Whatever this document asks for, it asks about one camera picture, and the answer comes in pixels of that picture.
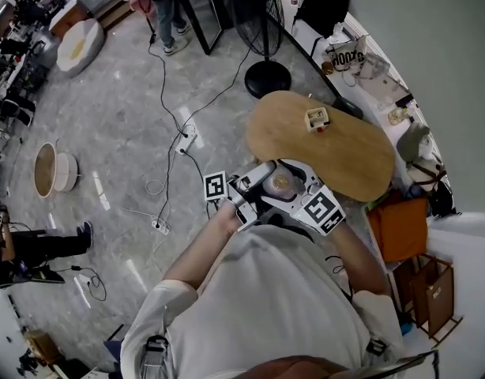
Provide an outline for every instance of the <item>tiled floor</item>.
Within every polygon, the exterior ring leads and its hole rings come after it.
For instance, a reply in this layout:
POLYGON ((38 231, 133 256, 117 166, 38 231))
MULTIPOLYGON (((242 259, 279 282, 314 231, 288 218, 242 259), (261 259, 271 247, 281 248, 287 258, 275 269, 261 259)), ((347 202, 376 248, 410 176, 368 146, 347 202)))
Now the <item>tiled floor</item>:
MULTIPOLYGON (((190 38, 188 48, 165 59, 164 102, 179 119, 226 88, 247 53, 235 30, 221 36, 211 56, 204 55, 193 34, 190 38)), ((112 367, 103 340, 120 324, 128 328, 148 291, 207 220, 200 177, 192 160, 183 156, 175 158, 171 172, 172 234, 167 241, 152 229, 148 216, 123 210, 158 213, 164 199, 147 194, 145 183, 165 179, 167 150, 176 135, 160 104, 163 68, 147 53, 148 39, 146 23, 134 14, 109 32, 99 56, 80 75, 65 80, 54 70, 39 97, 31 129, 21 131, 24 143, 17 158, 14 138, 0 175, 1 193, 9 187, 4 202, 13 220, 32 228, 51 228, 54 223, 61 235, 73 234, 84 220, 94 225, 95 245, 87 254, 51 265, 94 268, 106 284, 106 302, 88 296, 88 308, 73 272, 63 274, 64 285, 26 283, 10 289, 31 328, 48 331, 68 357, 91 367, 112 367), (81 176, 70 193, 40 199, 32 169, 39 147, 47 141, 76 157, 81 176)), ((203 173, 234 172, 252 160, 244 134, 257 100, 246 92, 243 75, 258 60, 250 53, 234 87, 194 117, 199 137, 190 152, 203 173)), ((290 69, 292 90, 333 101, 323 80, 286 39, 276 60, 290 69)), ((158 188, 158 183, 149 187, 158 188)))

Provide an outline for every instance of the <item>white t-shirt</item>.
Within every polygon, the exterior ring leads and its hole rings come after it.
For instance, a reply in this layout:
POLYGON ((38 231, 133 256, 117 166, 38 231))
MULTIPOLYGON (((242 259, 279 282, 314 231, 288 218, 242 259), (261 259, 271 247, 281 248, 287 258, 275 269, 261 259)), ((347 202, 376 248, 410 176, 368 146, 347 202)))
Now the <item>white t-shirt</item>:
POLYGON ((139 378, 143 346, 163 324, 179 379, 234 377, 291 355, 356 368, 369 363, 371 337, 389 345, 387 358, 402 356, 392 300, 360 291, 350 304, 327 268, 323 251, 294 232, 265 225, 234 235, 201 296, 173 280, 149 294, 123 341, 124 379, 139 378))

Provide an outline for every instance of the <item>sneaker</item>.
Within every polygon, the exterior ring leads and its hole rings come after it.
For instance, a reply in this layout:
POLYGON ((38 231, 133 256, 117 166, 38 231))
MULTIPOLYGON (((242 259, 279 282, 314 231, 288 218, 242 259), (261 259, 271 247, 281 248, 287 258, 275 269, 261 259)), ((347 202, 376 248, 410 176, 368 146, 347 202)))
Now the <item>sneaker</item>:
POLYGON ((171 47, 165 47, 164 48, 164 53, 167 56, 171 56, 172 54, 175 54, 176 52, 182 51, 183 49, 186 48, 188 45, 188 39, 186 38, 178 38, 177 40, 174 41, 173 45, 171 47))
POLYGON ((177 28, 176 32, 178 35, 185 35, 189 30, 191 30, 190 24, 186 23, 186 25, 183 28, 177 28))
POLYGON ((89 240, 89 244, 86 247, 89 249, 93 244, 93 226, 90 222, 83 223, 83 231, 81 232, 81 236, 86 236, 89 240))

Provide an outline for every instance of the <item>jeans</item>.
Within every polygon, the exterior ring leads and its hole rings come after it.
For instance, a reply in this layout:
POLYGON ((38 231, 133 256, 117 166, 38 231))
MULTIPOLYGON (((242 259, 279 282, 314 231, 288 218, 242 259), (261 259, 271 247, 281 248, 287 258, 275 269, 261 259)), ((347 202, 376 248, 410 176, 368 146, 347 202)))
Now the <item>jeans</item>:
POLYGON ((181 17, 179 1, 156 0, 153 4, 155 5, 160 39, 164 42, 165 47, 171 47, 174 44, 171 24, 174 24, 176 28, 186 27, 186 21, 181 17))

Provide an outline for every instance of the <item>hand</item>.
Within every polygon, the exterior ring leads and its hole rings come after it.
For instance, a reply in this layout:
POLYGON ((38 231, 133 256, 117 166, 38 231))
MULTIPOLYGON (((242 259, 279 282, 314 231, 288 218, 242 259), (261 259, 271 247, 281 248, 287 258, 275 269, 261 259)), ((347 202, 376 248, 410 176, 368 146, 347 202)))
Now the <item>hand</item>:
POLYGON ((224 201, 221 204, 218 212, 215 214, 213 219, 219 221, 220 226, 230 235, 232 236, 237 229, 239 229, 242 225, 241 221, 235 214, 235 206, 230 201, 224 201))
POLYGON ((1 211, 2 214, 2 224, 8 224, 9 223, 9 213, 5 211, 1 211))

